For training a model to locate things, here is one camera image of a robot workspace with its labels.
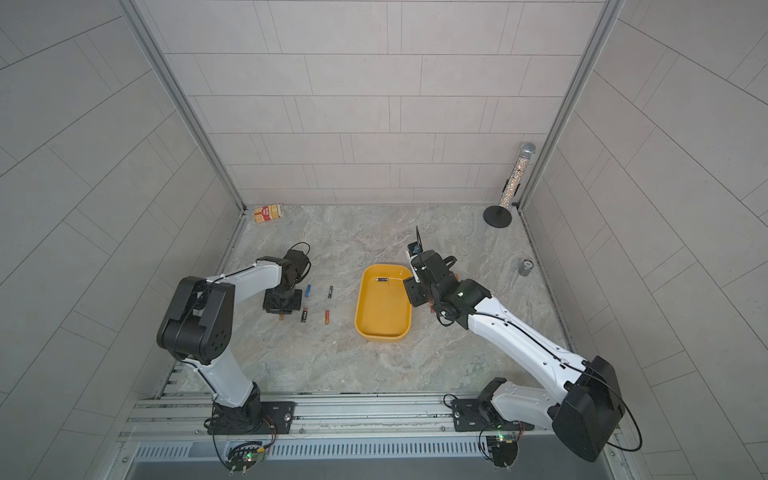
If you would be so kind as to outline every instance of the gray tile wall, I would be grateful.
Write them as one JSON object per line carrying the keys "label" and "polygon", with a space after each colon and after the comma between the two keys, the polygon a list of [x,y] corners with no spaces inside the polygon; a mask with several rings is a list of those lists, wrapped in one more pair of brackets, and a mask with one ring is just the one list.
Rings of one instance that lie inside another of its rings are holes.
{"label": "gray tile wall", "polygon": [[90,478],[238,218],[111,0],[0,2],[0,204],[2,476]]}
{"label": "gray tile wall", "polygon": [[521,141],[541,146],[602,7],[137,5],[250,205],[497,202]]}
{"label": "gray tile wall", "polygon": [[627,0],[524,216],[643,477],[761,479],[768,3],[704,3]]}

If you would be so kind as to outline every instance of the vented metal panel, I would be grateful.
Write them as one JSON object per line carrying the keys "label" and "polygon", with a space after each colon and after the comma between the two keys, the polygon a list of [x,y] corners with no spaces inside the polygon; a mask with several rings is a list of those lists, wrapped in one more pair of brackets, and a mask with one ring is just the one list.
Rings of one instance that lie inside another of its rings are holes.
{"label": "vented metal panel", "polygon": [[[243,441],[219,441],[222,457]],[[481,440],[486,449],[485,437]],[[141,442],[134,462],[210,461],[216,453],[210,441]],[[317,460],[345,458],[479,457],[477,436],[389,439],[278,439],[267,460]]]}

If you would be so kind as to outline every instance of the black round base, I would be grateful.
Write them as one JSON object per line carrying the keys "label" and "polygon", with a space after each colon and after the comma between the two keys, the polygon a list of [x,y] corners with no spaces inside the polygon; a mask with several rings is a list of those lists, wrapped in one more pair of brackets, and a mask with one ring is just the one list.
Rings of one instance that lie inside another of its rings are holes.
{"label": "black round base", "polygon": [[504,228],[512,223],[512,214],[504,207],[491,205],[482,213],[483,220],[491,227]]}

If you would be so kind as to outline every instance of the wire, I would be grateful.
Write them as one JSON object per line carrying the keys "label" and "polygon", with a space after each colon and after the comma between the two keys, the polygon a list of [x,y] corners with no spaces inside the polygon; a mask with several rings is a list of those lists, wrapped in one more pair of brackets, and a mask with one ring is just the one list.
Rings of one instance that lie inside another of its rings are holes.
{"label": "wire", "polygon": [[624,399],[621,398],[621,395],[619,395],[618,392],[616,392],[616,390],[614,390],[613,387],[608,385],[603,379],[598,378],[598,377],[596,377],[594,375],[591,375],[591,374],[585,372],[584,370],[579,370],[579,369],[571,366],[570,364],[568,364],[566,362],[563,362],[562,359],[559,356],[557,356],[554,353],[552,353],[547,347],[543,346],[538,340],[536,340],[530,333],[526,332],[520,326],[515,325],[514,322],[510,322],[507,319],[503,319],[503,318],[501,318],[499,316],[496,316],[496,315],[491,315],[490,313],[475,312],[472,315],[490,316],[491,318],[494,318],[494,319],[497,319],[497,320],[501,320],[502,322],[504,322],[507,325],[512,325],[514,328],[516,328],[516,329],[520,330],[521,332],[523,332],[525,334],[525,336],[527,336],[529,339],[531,339],[536,345],[540,346],[546,353],[550,354],[553,359],[557,360],[560,363],[560,365],[568,367],[571,370],[575,370],[576,372],[579,372],[582,375],[586,375],[586,376],[588,376],[591,379],[597,380],[598,382],[600,382],[603,385],[605,385],[606,387],[608,387],[608,389],[616,396],[616,398],[619,400],[619,402],[621,402],[621,405],[623,405],[624,408],[627,410],[627,413],[629,413],[629,418],[632,419],[632,423],[634,424],[634,427],[637,430],[637,447],[635,447],[633,449],[626,449],[624,447],[620,447],[619,445],[614,445],[613,443],[610,443],[610,442],[606,442],[606,443],[609,444],[610,446],[616,448],[616,449],[619,449],[619,450],[623,451],[623,452],[637,452],[638,450],[640,450],[643,447],[643,434],[640,431],[640,426],[637,424],[637,420],[635,420],[634,419],[634,415],[632,415],[632,411],[629,410],[629,406],[624,401]]}

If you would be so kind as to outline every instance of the yellow tray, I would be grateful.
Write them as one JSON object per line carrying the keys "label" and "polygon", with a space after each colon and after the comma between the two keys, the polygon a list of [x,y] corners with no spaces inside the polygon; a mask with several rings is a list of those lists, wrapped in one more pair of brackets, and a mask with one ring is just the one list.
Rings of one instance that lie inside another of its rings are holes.
{"label": "yellow tray", "polygon": [[366,268],[355,314],[360,335],[376,342],[397,342],[406,336],[411,329],[411,303],[402,281],[411,275],[411,270],[401,265],[377,263]]}

